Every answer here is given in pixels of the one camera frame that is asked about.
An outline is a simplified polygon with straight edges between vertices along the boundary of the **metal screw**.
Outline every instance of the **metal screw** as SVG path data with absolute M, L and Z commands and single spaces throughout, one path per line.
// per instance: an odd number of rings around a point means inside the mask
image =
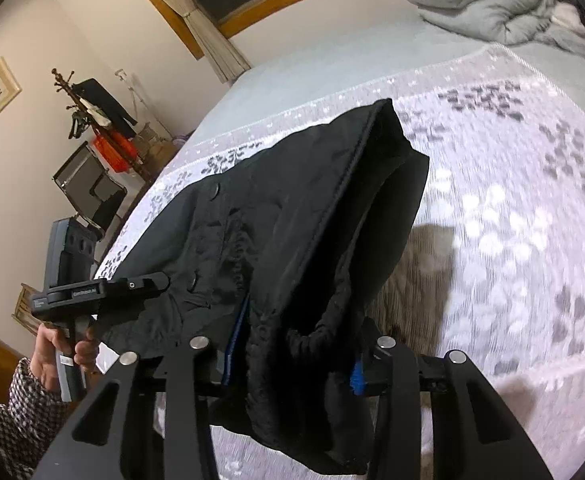
M 460 365 L 466 362 L 467 356 L 461 350 L 453 350 L 448 354 L 448 359 L 450 359 L 450 361 L 452 361 L 454 364 Z
M 192 280 L 190 281 L 190 284 L 188 285 L 188 292 L 192 292 L 194 290 L 194 287 L 197 286 L 198 279 L 199 279 L 199 275 L 197 274 L 197 271 L 195 270 L 192 273 Z
M 379 348 L 393 348 L 397 342 L 394 338 L 390 337 L 389 335 L 383 335 L 379 339 L 377 339 L 377 345 Z
M 217 195 L 219 194 L 220 189 L 221 189 L 221 184 L 217 183 L 217 185 L 214 187 L 214 191 L 212 192 L 212 196 L 210 197 L 210 200 L 214 200 L 215 198 L 217 198 Z
M 206 348 L 209 344 L 210 339 L 208 339 L 205 335 L 198 335 L 190 339 L 190 348 L 194 348 L 195 350 Z
M 136 363 L 138 357 L 139 356 L 135 354 L 135 352 L 124 352 L 121 357 L 119 357 L 119 362 L 124 366 L 128 366 Z

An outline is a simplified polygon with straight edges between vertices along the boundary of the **curtain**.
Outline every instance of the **curtain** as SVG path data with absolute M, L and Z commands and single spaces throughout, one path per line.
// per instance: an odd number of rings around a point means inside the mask
M 194 0 L 163 1 L 184 19 L 221 82 L 232 82 L 250 68 L 239 51 L 218 31 Z

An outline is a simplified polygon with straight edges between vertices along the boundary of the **houndstooth sleeve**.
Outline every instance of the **houndstooth sleeve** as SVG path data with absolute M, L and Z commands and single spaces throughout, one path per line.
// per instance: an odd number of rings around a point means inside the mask
M 49 392 L 30 371 L 30 361 L 19 361 L 8 405 L 0 404 L 0 460 L 17 480 L 32 476 L 34 468 L 63 425 L 66 404 Z

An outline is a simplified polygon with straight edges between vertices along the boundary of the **black clamp arm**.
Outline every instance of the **black clamp arm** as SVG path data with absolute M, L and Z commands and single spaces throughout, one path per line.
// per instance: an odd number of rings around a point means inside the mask
M 524 428 L 463 351 L 415 356 L 369 318 L 364 333 L 374 343 L 362 358 L 363 394 L 379 395 L 368 480 L 419 479 L 421 392 L 431 396 L 435 479 L 552 480 Z
M 200 396 L 210 389 L 196 379 L 211 349 L 199 336 L 164 358 L 122 354 L 72 413 L 33 480 L 217 480 Z M 152 429 L 157 392 L 166 392 L 165 439 Z

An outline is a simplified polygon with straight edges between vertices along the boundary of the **blue lining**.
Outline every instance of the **blue lining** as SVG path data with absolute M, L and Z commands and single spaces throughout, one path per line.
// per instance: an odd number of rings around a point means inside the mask
M 235 351 L 237 339 L 239 338 L 241 326 L 244 323 L 244 318 L 246 317 L 246 312 L 248 311 L 249 298 L 250 294 L 248 293 L 244 298 L 243 305 L 241 306 L 241 311 L 237 316 L 237 319 L 235 321 L 235 327 L 232 330 L 232 337 L 230 338 L 230 342 L 226 347 L 226 354 L 224 356 L 223 377 L 221 378 L 221 384 L 223 386 L 228 386 L 228 384 L 230 384 L 230 373 L 232 371 L 232 356 Z
M 355 395 L 363 395 L 365 392 L 366 380 L 363 377 L 363 363 L 359 359 L 354 364 L 352 374 L 350 375 L 350 389 Z

